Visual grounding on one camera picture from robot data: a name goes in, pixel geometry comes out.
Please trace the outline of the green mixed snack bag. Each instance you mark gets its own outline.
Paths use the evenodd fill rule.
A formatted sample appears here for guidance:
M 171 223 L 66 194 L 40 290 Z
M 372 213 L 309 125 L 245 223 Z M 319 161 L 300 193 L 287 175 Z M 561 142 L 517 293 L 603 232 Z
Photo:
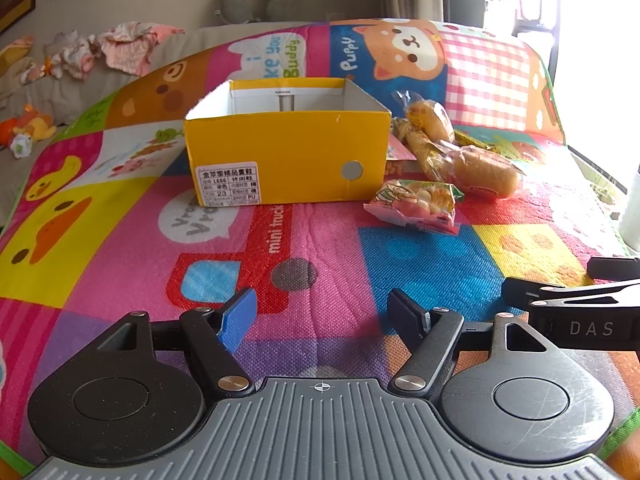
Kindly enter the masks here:
M 394 179 L 385 182 L 363 209 L 392 226 L 457 235 L 456 206 L 463 197 L 453 184 Z

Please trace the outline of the bread bun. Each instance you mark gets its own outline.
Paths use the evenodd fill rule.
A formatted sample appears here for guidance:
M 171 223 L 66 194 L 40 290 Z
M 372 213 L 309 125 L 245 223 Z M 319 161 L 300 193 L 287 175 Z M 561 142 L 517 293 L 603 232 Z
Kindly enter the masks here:
M 416 130 L 405 135 L 404 143 L 427 180 L 450 183 L 465 194 L 490 200 L 511 198 L 522 187 L 523 175 L 518 167 L 484 148 L 434 142 Z
M 413 128 L 423 132 L 432 142 L 454 142 L 454 127 L 442 104 L 423 99 L 410 90 L 396 91 L 395 99 Z

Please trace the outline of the yellow cardboard shoe box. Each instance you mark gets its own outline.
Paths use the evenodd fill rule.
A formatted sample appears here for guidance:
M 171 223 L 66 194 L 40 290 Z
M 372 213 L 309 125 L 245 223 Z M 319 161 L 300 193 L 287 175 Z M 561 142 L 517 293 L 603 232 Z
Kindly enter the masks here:
M 203 207 L 370 200 L 390 111 L 343 78 L 227 80 L 183 123 Z

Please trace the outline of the pink Volcano snack box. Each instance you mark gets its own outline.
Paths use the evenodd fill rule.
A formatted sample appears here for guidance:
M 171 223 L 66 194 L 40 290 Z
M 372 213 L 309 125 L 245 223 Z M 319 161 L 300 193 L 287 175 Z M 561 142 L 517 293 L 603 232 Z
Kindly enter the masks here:
M 415 159 L 416 156 L 414 156 L 393 133 L 388 135 L 386 148 L 386 160 L 388 162 L 412 162 Z

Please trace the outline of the colourful cartoon play mat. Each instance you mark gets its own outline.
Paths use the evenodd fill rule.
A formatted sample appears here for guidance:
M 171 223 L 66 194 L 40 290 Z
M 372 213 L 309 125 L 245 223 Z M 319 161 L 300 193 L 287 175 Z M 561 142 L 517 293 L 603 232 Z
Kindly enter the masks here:
M 364 209 L 385 180 L 422 178 L 387 148 L 403 91 L 523 168 L 507 198 L 462 185 L 457 234 Z M 252 370 L 386 376 L 404 354 L 390 288 L 484 320 L 503 278 L 585 285 L 591 256 L 624 250 L 521 40 L 361 20 L 181 55 L 64 120 L 32 159 L 1 237 L 2 477 L 41 460 L 35 388 L 129 310 L 169 320 L 252 286 Z

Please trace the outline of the orange plush toy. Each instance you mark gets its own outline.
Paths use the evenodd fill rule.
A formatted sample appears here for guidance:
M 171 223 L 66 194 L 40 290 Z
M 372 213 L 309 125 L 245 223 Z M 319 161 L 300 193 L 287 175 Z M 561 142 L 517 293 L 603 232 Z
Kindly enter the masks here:
M 30 104 L 24 106 L 21 116 L 1 123 L 1 147 L 8 148 L 16 159 L 25 158 L 35 143 L 50 139 L 56 125 L 50 115 L 38 112 Z

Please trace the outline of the pink baby clothes pile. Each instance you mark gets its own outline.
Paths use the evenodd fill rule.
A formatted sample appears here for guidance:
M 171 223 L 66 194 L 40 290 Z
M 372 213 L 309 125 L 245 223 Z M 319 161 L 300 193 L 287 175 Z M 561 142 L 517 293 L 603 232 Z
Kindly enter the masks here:
M 44 62 L 30 62 L 20 73 L 22 84 L 44 76 L 64 74 L 86 80 L 102 60 L 111 70 L 143 76 L 151 69 L 151 56 L 167 38 L 184 34 L 182 28 L 152 22 L 123 22 L 97 35 L 82 36 L 76 29 L 59 32 L 43 48 Z

